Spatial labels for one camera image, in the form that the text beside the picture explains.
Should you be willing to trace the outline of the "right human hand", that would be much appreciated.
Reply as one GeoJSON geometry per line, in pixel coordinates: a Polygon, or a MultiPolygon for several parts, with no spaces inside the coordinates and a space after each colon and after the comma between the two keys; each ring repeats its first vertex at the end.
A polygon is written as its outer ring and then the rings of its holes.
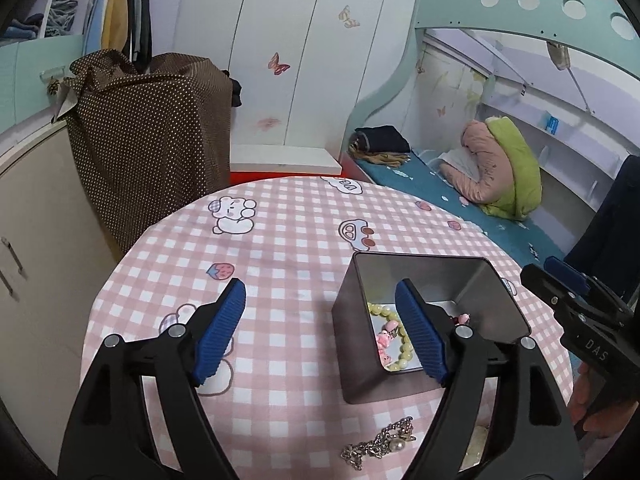
{"type": "MultiPolygon", "coordinates": [[[[590,389],[589,366],[581,362],[577,369],[572,396],[567,405],[574,424],[586,416],[590,389]]],[[[638,405],[637,401],[628,400],[608,406],[587,417],[582,423],[582,428],[587,432],[594,432],[599,438],[612,437],[626,427],[638,405]]]]}

